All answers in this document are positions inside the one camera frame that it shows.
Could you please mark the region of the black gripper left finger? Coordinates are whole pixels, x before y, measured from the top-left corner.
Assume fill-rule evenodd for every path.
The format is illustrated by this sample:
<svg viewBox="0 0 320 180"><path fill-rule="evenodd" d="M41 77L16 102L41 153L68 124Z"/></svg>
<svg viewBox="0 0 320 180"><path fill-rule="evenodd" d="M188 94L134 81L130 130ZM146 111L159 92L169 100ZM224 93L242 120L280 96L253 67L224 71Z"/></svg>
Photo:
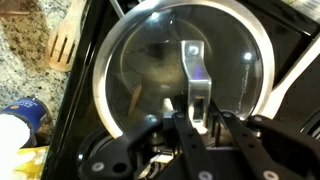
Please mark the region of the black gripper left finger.
<svg viewBox="0 0 320 180"><path fill-rule="evenodd" d="M156 180L215 180L217 173L198 131L181 113L145 118L82 163L81 180L138 180L161 155L169 160Z"/></svg>

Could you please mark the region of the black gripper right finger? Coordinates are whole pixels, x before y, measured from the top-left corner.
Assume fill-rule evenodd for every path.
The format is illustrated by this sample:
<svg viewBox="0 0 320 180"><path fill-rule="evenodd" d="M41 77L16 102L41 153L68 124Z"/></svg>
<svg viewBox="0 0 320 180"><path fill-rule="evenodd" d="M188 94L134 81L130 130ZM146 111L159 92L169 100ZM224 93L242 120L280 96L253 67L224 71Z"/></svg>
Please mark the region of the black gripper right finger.
<svg viewBox="0 0 320 180"><path fill-rule="evenodd" d="M231 111L213 116L232 139L256 180L320 180L320 142L262 116L243 123Z"/></svg>

